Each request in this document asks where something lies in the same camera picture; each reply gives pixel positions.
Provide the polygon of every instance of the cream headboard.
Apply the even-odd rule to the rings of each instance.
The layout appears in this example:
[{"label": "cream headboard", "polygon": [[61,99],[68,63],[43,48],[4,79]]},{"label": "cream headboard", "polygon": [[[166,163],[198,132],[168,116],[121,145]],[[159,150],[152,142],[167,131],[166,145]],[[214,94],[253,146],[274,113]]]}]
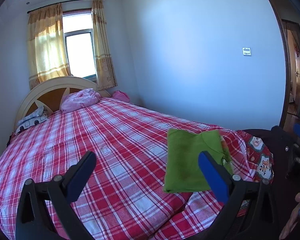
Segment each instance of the cream headboard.
[{"label": "cream headboard", "polygon": [[[48,110],[48,113],[52,114],[60,109],[60,102],[63,95],[78,92],[87,88],[97,90],[97,84],[84,78],[58,77],[49,79],[37,85],[22,101],[14,123],[14,130],[16,130],[17,122],[21,118],[32,113],[39,106],[44,105]],[[111,97],[105,90],[98,92],[103,97]]]}]

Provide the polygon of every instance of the green towel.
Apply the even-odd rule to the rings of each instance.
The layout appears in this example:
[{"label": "green towel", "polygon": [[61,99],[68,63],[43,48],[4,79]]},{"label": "green towel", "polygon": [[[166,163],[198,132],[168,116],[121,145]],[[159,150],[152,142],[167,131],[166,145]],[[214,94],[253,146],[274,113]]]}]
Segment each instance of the green towel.
[{"label": "green towel", "polygon": [[222,146],[220,138],[222,140],[223,138],[218,130],[195,134],[170,129],[167,137],[168,161],[164,177],[164,192],[210,190],[198,165],[198,156],[202,151],[208,151],[218,164],[223,165],[230,174],[233,173],[229,149],[225,142]]}]

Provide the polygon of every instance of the light switch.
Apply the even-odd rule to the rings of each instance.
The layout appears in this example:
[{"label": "light switch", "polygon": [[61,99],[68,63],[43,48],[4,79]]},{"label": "light switch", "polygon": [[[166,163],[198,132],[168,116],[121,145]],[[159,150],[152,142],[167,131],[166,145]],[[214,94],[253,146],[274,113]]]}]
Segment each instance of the light switch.
[{"label": "light switch", "polygon": [[244,56],[251,56],[251,49],[250,48],[242,48]]}]

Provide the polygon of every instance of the plaid bedsheet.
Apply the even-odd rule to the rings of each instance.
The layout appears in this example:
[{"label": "plaid bedsheet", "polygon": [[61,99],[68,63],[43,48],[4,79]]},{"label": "plaid bedsheet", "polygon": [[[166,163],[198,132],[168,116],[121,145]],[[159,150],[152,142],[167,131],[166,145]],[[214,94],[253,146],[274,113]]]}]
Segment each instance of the plaid bedsheet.
[{"label": "plaid bedsheet", "polygon": [[[103,98],[69,114],[58,111],[14,138],[0,158],[0,228],[15,238],[26,179],[51,180],[91,150],[97,166],[72,207],[95,239],[182,239],[204,230],[221,210],[211,191],[162,191],[170,128],[194,133],[219,129],[234,172],[253,180],[256,169],[249,167],[239,133]],[[68,238],[50,203],[48,209],[58,233]]]}]

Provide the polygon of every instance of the yellow curtain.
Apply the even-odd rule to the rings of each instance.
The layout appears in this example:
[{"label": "yellow curtain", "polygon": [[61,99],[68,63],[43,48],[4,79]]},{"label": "yellow curtain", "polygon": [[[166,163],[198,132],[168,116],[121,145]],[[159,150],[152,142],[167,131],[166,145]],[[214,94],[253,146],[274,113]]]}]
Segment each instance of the yellow curtain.
[{"label": "yellow curtain", "polygon": [[93,42],[96,58],[98,90],[117,86],[106,34],[102,0],[92,2]]},{"label": "yellow curtain", "polygon": [[48,79],[70,75],[61,3],[31,12],[28,60],[30,89]]}]

